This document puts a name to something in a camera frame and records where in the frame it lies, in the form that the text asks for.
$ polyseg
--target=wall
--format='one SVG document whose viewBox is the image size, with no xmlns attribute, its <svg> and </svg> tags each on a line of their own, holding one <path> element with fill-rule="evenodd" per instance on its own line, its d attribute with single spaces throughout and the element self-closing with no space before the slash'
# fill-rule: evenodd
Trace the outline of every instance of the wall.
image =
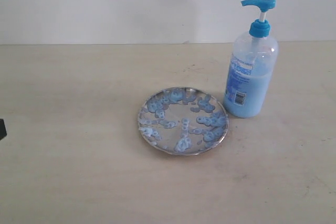
<svg viewBox="0 0 336 224">
<path fill-rule="evenodd" d="M 232 42 L 258 17 L 241 0 L 0 0 L 0 44 Z M 279 40 L 335 40 L 335 0 L 277 0 Z"/>
</svg>

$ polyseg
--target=pump bottle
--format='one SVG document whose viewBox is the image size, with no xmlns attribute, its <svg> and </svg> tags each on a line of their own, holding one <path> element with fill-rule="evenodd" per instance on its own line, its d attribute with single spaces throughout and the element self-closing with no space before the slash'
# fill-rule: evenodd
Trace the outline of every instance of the pump bottle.
<svg viewBox="0 0 336 224">
<path fill-rule="evenodd" d="M 260 18 L 249 32 L 240 35 L 233 44 L 233 53 L 224 95 L 225 109 L 240 118 L 257 115 L 266 96 L 278 56 L 278 43 L 269 35 L 266 12 L 275 7 L 275 0 L 244 0 L 243 6 L 259 7 Z"/>
</svg>

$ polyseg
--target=beige table surface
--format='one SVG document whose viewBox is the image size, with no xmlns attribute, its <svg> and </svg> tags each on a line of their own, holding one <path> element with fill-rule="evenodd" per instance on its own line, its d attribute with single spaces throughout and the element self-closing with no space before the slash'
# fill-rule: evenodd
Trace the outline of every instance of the beige table surface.
<svg viewBox="0 0 336 224">
<path fill-rule="evenodd" d="M 336 223 L 336 42 L 285 42 L 261 113 L 216 149 L 140 138 L 152 93 L 222 99 L 230 44 L 0 46 L 0 223 Z"/>
</svg>

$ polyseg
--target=blue pump head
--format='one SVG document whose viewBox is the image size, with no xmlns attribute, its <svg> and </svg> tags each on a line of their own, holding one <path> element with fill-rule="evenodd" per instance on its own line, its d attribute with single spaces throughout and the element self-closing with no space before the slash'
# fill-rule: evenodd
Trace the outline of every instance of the blue pump head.
<svg viewBox="0 0 336 224">
<path fill-rule="evenodd" d="M 256 19 L 250 27 L 250 35 L 256 38 L 264 38 L 269 35 L 270 24 L 265 20 L 266 12 L 275 7 L 276 0 L 243 0 L 242 6 L 255 5 L 261 10 L 259 19 Z"/>
</svg>

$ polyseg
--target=barcode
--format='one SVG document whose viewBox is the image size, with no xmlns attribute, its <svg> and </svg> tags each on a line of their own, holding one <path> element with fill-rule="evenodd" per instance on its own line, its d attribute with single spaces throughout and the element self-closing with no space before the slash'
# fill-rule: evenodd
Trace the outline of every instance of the barcode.
<svg viewBox="0 0 336 224">
<path fill-rule="evenodd" d="M 235 103 L 237 103 L 239 105 L 243 105 L 244 102 L 245 102 L 245 97 L 246 97 L 246 94 L 240 93 L 240 92 L 236 92 Z"/>
</svg>

